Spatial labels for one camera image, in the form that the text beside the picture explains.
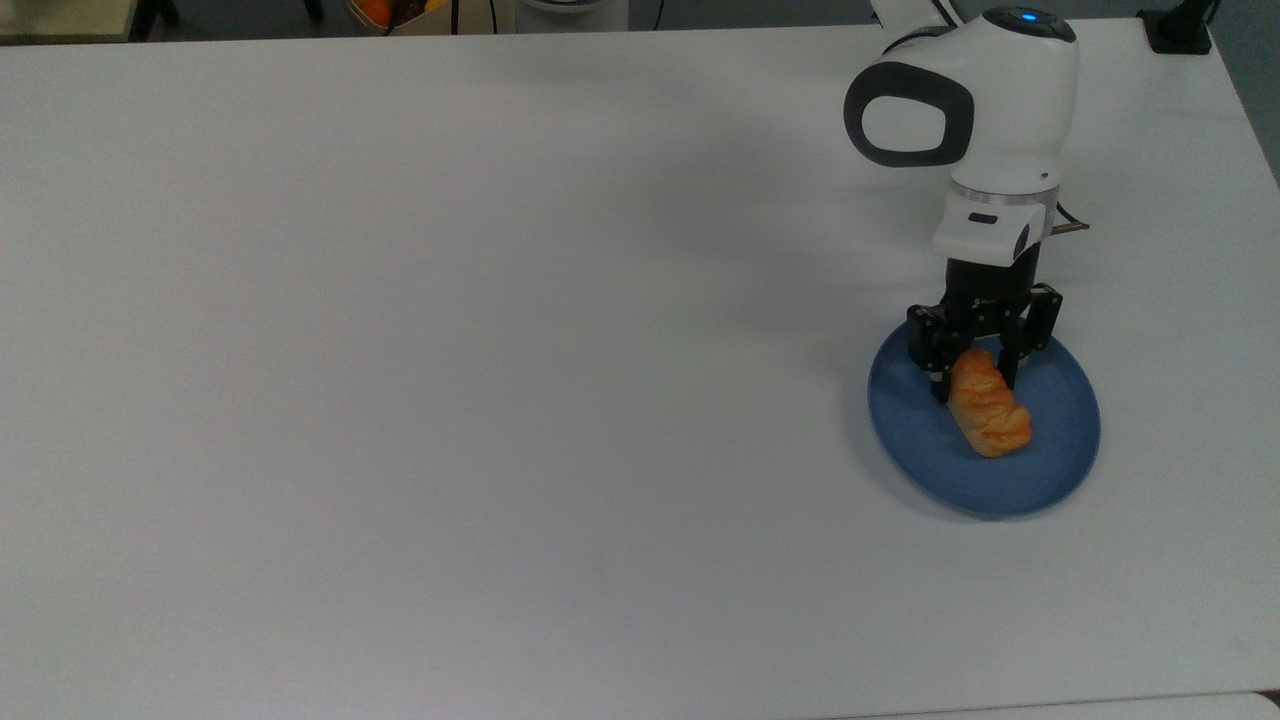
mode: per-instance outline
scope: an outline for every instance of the orange fruit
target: orange fruit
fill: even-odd
[[[387,0],[360,0],[360,9],[375,24],[392,24],[392,6]]]

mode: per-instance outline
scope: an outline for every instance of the bread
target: bread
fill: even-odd
[[[1032,415],[980,347],[965,351],[951,368],[951,416],[983,457],[1000,457],[1032,441]]]

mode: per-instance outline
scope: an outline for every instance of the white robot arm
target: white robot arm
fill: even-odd
[[[1075,106],[1075,33],[1030,8],[996,8],[961,24],[947,0],[872,5],[897,40],[849,88],[850,140],[881,165],[955,165],[933,236],[947,258],[946,293],[908,310],[908,352],[946,402],[960,354],[998,337],[998,366],[1012,387],[1030,352],[1048,345],[1062,301],[1034,283]]]
[[[878,15],[913,6],[873,5]],[[929,0],[914,0],[914,8],[925,22],[940,14]],[[895,27],[892,33],[906,26]],[[934,249],[1007,268],[1052,228],[1078,68],[1066,22],[1029,8],[997,8],[955,29],[906,31],[854,81],[845,123],[876,163],[955,163]]]

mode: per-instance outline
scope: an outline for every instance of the white table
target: white table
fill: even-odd
[[[1256,693],[1164,697],[998,710],[891,715],[896,720],[1276,720],[1280,710]]]
[[[869,429],[947,182],[845,137],[874,28],[0,50],[5,712],[1280,685],[1280,193],[1216,55],[1076,29],[1105,438],[1000,523]]]

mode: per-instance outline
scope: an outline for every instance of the floor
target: floor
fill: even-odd
[[[174,0],[182,24],[166,41],[340,37],[358,35],[346,0],[323,0],[324,22],[307,18],[302,0]],[[767,27],[872,22],[867,0],[630,0],[631,27],[652,28],[662,1],[663,29]],[[974,14],[987,0],[959,0]],[[1174,0],[1038,0],[1037,6],[1068,18],[1133,17],[1142,8],[1171,8]],[[1280,3],[1229,0],[1213,35],[1254,132],[1280,176]]]

